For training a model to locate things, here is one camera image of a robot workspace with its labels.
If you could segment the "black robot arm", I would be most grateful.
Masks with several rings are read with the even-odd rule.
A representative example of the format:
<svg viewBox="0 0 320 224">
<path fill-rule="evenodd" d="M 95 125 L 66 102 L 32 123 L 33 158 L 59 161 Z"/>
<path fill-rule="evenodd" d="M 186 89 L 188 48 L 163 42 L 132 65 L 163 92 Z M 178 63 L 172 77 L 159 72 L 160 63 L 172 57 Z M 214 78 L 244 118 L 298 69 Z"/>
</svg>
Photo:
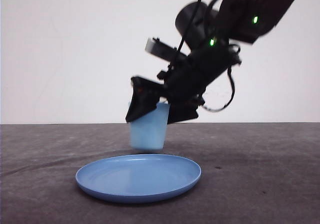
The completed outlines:
<svg viewBox="0 0 320 224">
<path fill-rule="evenodd" d="M 175 19 L 182 43 L 190 48 L 181 53 L 157 38 L 147 41 L 145 50 L 169 62 L 158 73 L 158 82 L 142 77 L 131 78 L 133 95 L 126 121 L 132 122 L 155 110 L 160 98 L 169 105 L 168 123 L 198 117 L 204 106 L 206 87 L 232 66 L 241 64 L 240 46 L 234 39 L 254 43 L 271 31 L 294 0 L 200 0 L 185 6 Z"/>
</svg>

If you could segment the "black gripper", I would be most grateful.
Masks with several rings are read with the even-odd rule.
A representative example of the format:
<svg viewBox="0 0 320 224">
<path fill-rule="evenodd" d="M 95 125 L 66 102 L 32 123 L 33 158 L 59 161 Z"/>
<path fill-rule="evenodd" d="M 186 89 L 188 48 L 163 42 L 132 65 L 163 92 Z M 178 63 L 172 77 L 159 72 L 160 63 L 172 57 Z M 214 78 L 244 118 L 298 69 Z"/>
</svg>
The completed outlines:
<svg viewBox="0 0 320 224">
<path fill-rule="evenodd" d="M 222 111 L 232 102 L 235 95 L 235 82 L 232 67 L 241 64 L 238 45 L 208 45 L 193 50 L 188 56 L 179 56 L 168 70 L 162 70 L 157 78 L 163 85 L 154 81 L 133 76 L 131 80 L 133 94 L 126 114 L 127 123 L 156 109 L 160 97 L 170 103 L 167 123 L 196 119 L 198 106 L 208 111 Z M 206 88 L 221 74 L 227 72 L 231 85 L 230 100 L 221 108 L 208 108 L 202 95 Z"/>
</svg>

